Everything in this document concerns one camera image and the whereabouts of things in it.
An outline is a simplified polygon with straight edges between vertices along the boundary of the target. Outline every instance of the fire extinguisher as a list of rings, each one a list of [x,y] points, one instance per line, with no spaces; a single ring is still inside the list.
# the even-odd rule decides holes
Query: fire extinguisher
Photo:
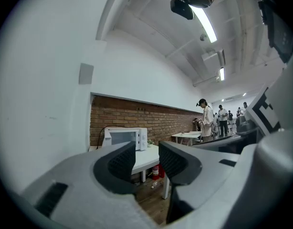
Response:
[[[152,168],[152,179],[157,180],[159,178],[159,165]]]

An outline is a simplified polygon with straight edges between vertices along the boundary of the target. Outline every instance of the floor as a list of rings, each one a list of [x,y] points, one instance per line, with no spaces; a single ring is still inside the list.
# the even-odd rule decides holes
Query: floor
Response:
[[[168,198],[161,197],[163,191],[163,178],[157,179],[158,185],[152,189],[154,180],[147,178],[144,183],[137,186],[136,201],[142,209],[160,226],[166,224],[167,210],[170,204],[171,186]]]

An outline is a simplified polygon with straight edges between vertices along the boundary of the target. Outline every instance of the brick wall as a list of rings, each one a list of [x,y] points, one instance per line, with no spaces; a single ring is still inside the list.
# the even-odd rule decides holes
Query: brick wall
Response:
[[[90,119],[90,146],[98,144],[101,129],[108,125],[123,127],[147,127],[147,138],[158,141],[174,141],[171,135],[194,130],[192,120],[200,113],[144,104],[111,97],[95,96]],[[104,131],[100,136],[102,145]]]

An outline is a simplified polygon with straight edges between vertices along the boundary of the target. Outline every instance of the ceiling light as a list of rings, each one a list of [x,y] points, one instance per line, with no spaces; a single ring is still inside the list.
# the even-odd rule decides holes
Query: ceiling light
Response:
[[[191,5],[189,5],[192,9],[192,11],[195,13],[195,15],[198,17],[199,21],[201,22],[202,26],[204,27],[209,40],[211,43],[215,42],[217,40],[217,36],[214,33],[214,30],[212,28],[212,25],[207,17],[207,15],[205,14],[203,9],[200,8],[196,8],[193,7]]]
[[[223,67],[220,69],[220,76],[221,76],[221,81],[224,81],[225,80],[225,73],[224,73]]]

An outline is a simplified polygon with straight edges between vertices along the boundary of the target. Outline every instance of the microwave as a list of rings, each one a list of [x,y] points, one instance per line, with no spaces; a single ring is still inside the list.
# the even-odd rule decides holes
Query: microwave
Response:
[[[102,147],[124,142],[136,142],[136,150],[147,148],[147,128],[107,127],[104,130]]]

